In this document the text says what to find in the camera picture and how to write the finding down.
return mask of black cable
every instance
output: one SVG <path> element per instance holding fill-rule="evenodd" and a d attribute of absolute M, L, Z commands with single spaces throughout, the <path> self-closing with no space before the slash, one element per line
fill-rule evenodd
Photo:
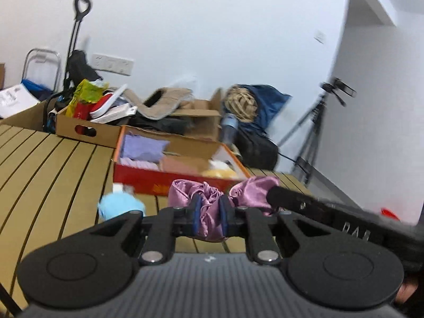
<path fill-rule="evenodd" d="M 72 89 L 64 90 L 64 91 L 62 91 L 62 92 L 54 93 L 54 94 L 52 94 L 50 97 L 48 97 L 48 98 L 46 99 L 46 101 L 45 101 L 45 103 L 44 103 L 44 108 L 43 108 L 43 126 L 42 126 L 42 128 L 43 128 L 43 131 L 44 131 L 44 132 L 48 132 L 48 130 L 47 130 L 47 118 L 48 118 L 47 109 L 48 109 L 49 104 L 50 104 L 50 102 L 52 101 L 52 99 L 53 99 L 53 98 L 57 98 L 58 96 L 61 96 L 61 95 L 66 95 L 67 93 L 72 92 L 72 90 L 73 90 L 73 88 L 72 88 Z"/>
<path fill-rule="evenodd" d="M 6 309 L 15 317 L 22 312 L 18 304 L 12 299 L 7 290 L 0 283 L 0 302 L 6 307 Z"/>
<path fill-rule="evenodd" d="M 299 166 L 299 168 L 300 168 L 303 172 L 307 173 L 307 171 L 304 169 L 304 167 L 302 167 L 300 164 L 298 164 L 298 163 L 296 162 L 296 160 L 293 160 L 292 158 L 289 158 L 288 156 L 285 156 L 284 154 L 281 154 L 280 152 L 278 152 L 278 154 L 279 154 L 279 155 L 281 155 L 283 158 L 286 158 L 286 159 L 290 160 L 291 162 L 295 163 L 295 164 L 296 164 L 296 166 Z"/>

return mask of black handle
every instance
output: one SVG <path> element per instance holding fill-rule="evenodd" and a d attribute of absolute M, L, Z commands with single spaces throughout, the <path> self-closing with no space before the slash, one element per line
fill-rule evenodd
<path fill-rule="evenodd" d="M 75 6 L 75 20 L 81 21 L 88 13 L 91 11 L 91 1 L 90 0 L 83 0 L 87 4 L 87 9 L 84 11 L 80 11 L 78 3 L 81 0 L 74 0 L 74 6 Z"/>

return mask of circular disc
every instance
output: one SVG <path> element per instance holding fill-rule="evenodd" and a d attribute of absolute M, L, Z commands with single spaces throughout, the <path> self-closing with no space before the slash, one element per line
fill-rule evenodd
<path fill-rule="evenodd" d="M 365 310 L 394 299 L 404 272 L 390 251 L 343 234 L 310 238 L 291 257 L 294 286 L 320 305 Z"/>
<path fill-rule="evenodd" d="M 56 242 L 26 256 L 18 281 L 31 302 L 59 309 L 101 304 L 132 278 L 130 258 L 105 238 L 90 236 Z"/>

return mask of cardboard box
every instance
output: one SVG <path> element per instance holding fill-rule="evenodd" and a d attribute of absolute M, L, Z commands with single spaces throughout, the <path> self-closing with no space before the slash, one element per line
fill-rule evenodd
<path fill-rule="evenodd" d="M 4 77 L 6 74 L 6 69 L 4 63 L 0 63 L 0 89 L 4 88 Z"/>
<path fill-rule="evenodd" d="M 175 110 L 171 116 L 190 118 L 192 128 L 185 133 L 185 136 L 217 141 L 220 130 L 221 99 L 222 90 L 217 89 L 210 100 L 190 101 L 183 108 Z"/>
<path fill-rule="evenodd" d="M 197 99 L 191 101 L 186 105 L 186 108 L 177 109 L 170 116 L 189 117 L 191 119 L 192 127 L 185 136 L 216 141 L 218 140 L 221 118 L 219 113 L 221 94 L 221 89 L 218 89 L 211 100 Z M 66 117 L 65 113 L 66 108 L 59 111 L 56 116 L 56 135 L 115 148 L 120 132 L 119 126 L 70 118 Z M 79 125 L 92 128 L 93 136 L 78 134 L 75 128 Z"/>
<path fill-rule="evenodd" d="M 56 99 L 50 101 L 47 111 L 54 109 Z M 21 111 L 13 116 L 0 120 L 0 124 L 11 125 L 12 127 L 21 127 L 30 130 L 42 131 L 43 130 L 43 110 L 45 102 L 38 103 L 37 105 Z"/>
<path fill-rule="evenodd" d="M 129 132 L 155 140 L 170 141 L 165 151 L 175 153 L 179 159 L 186 162 L 184 158 L 190 159 L 190 166 L 196 166 L 199 170 L 206 169 L 204 166 L 209 159 L 229 161 L 238 175 L 238 179 L 220 179 L 202 177 L 200 175 L 188 175 L 183 173 L 170 173 L 155 170 L 144 170 L 125 166 L 120 163 L 122 148 L 124 147 L 124 136 Z M 234 184 L 250 177 L 249 172 L 231 153 L 226 145 L 200 139 L 194 139 L 175 134 L 157 133 L 142 130 L 135 127 L 123 126 L 119 135 L 118 144 L 114 153 L 114 183 L 128 184 L 134 187 L 137 193 L 148 195 L 167 196 L 169 187 L 175 179 L 188 179 L 197 182 L 207 182 L 209 185 L 226 192 Z"/>
<path fill-rule="evenodd" d="M 68 137 L 88 143 L 115 148 L 119 137 L 120 126 L 94 123 L 78 118 L 66 117 L 66 108 L 56 115 L 56 135 Z M 78 134 L 75 128 L 79 125 L 92 128 L 90 135 Z"/>

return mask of fabric pile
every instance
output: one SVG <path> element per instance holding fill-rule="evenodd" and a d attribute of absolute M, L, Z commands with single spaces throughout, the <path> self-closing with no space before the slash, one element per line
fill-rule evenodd
<path fill-rule="evenodd" d="M 212 178 L 237 179 L 236 172 L 226 163 L 216 160 L 197 160 L 166 152 L 169 141 L 156 140 L 136 134 L 126 134 L 120 154 L 120 164 L 144 170 L 201 175 Z"/>
<path fill-rule="evenodd" d="M 264 215 L 270 215 L 272 208 L 266 201 L 268 190 L 279 184 L 275 177 L 251 177 L 234 185 L 228 198 L 234 207 L 259 208 Z M 219 198 L 224 195 L 208 183 L 190 180 L 174 180 L 169 190 L 168 206 L 187 207 L 195 194 L 201 197 L 200 230 L 198 236 L 207 241 L 223 239 L 219 218 Z"/>

